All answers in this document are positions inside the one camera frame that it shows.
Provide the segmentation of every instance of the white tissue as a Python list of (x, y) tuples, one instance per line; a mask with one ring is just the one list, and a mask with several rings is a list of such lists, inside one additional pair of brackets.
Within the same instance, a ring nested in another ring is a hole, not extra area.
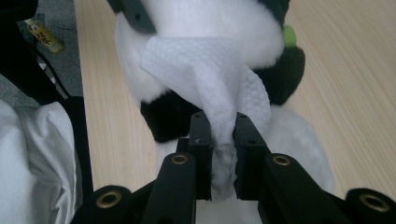
[(205, 111), (215, 141), (212, 198), (233, 195), (236, 112), (248, 115), (261, 133), (271, 117), (262, 81), (241, 63), (236, 42), (215, 37), (155, 36), (146, 45), (140, 67)]

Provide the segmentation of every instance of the gray floor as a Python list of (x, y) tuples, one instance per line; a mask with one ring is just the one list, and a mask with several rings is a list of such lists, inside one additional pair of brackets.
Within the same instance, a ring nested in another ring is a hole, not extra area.
[[(42, 22), (64, 43), (64, 51), (59, 54), (51, 53), (41, 43), (37, 43), (37, 49), (47, 57), (68, 92), (82, 96), (74, 1), (39, 0), (36, 14), (44, 15)], [(50, 70), (45, 71), (51, 77)], [(0, 98), (13, 106), (38, 106), (3, 76), (0, 76)]]

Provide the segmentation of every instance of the white cloth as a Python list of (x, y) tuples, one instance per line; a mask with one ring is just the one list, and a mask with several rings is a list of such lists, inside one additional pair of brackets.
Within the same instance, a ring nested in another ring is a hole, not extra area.
[(140, 66), (163, 85), (205, 111), (214, 136), (212, 198), (233, 194), (236, 112), (263, 132), (271, 112), (262, 81), (241, 63), (234, 40), (215, 37), (152, 37)]
[(58, 103), (0, 100), (0, 223), (70, 223), (82, 200), (69, 117)]

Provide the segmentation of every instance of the green tag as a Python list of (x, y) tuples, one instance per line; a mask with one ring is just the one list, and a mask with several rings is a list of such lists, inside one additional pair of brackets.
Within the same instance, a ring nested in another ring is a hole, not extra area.
[(294, 48), (297, 44), (297, 37), (291, 26), (283, 27), (283, 41), (285, 42), (285, 48)]

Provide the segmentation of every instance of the wooden table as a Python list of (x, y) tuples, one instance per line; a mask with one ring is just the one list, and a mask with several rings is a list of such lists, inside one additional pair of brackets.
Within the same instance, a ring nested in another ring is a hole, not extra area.
[[(93, 184), (139, 189), (155, 178), (155, 144), (132, 101), (106, 0), (75, 0)], [(286, 108), (326, 149), (335, 194), (379, 190), (396, 200), (396, 2), (293, 0), (287, 17), (306, 54)]]

